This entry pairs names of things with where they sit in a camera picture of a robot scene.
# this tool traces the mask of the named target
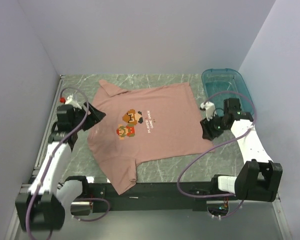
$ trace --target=wall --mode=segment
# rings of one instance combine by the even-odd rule
[[[240,67],[258,113],[257,132],[283,166],[280,197],[300,240],[300,0],[277,0]]]
[[[19,0],[59,74],[238,70],[275,0]]]
[[[16,0],[0,0],[0,240],[34,167],[58,75]]]

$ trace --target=teal plastic container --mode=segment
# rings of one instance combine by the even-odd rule
[[[207,98],[222,91],[233,91],[245,95],[252,102],[250,93],[247,89],[245,81],[241,74],[236,70],[230,68],[224,69],[208,69],[202,73],[202,83],[204,91],[207,94]],[[211,99],[216,108],[224,108],[224,99],[228,98],[239,98],[241,103],[241,108],[244,112],[250,112],[254,114],[251,105],[241,96],[233,93],[224,93],[215,96]],[[218,115],[222,116],[223,111],[217,110]]]

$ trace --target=t-shirt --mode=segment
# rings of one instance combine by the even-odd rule
[[[136,184],[141,163],[213,146],[202,138],[202,116],[188,82],[133,90],[99,83],[92,105],[106,116],[90,129],[87,141],[119,195]]]

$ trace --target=marble surface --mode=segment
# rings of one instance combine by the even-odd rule
[[[121,88],[125,89],[143,89],[153,88],[173,83],[189,82],[192,88],[195,100],[198,104],[205,99],[201,75],[199,74],[92,74],[92,75],[64,75],[61,78],[61,89],[64,87],[74,86],[81,89],[87,95],[91,102],[99,88],[98,81],[105,79]],[[84,99],[78,94],[80,103]],[[57,103],[53,109],[53,117],[50,122],[51,128],[56,118]],[[71,159],[62,175],[61,182],[68,176],[84,175],[94,177],[97,183],[105,183],[106,176],[100,170],[87,144],[88,132],[80,131],[78,140],[73,149]],[[214,144],[222,143],[233,138],[230,131],[224,132],[220,137],[213,141]],[[47,139],[45,139],[44,147],[47,147]],[[43,161],[46,150],[42,151],[40,160]],[[189,164],[197,155],[187,155],[172,157],[160,160],[154,160],[142,163],[137,168],[137,182],[176,182],[180,172]],[[236,142],[220,147],[213,153],[208,153],[196,162],[183,175],[182,181],[210,181],[215,174],[237,176],[243,167],[244,162]]]

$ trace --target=mario graphic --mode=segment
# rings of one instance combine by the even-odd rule
[[[131,123],[129,123],[127,126],[119,124],[118,128],[116,129],[116,134],[118,134],[120,140],[125,139],[125,137],[134,137],[136,135],[135,127]]]
[[[144,119],[142,117],[142,113],[140,111],[136,112],[134,109],[130,109],[123,115],[122,120],[127,124],[137,125],[137,123],[142,124]]]

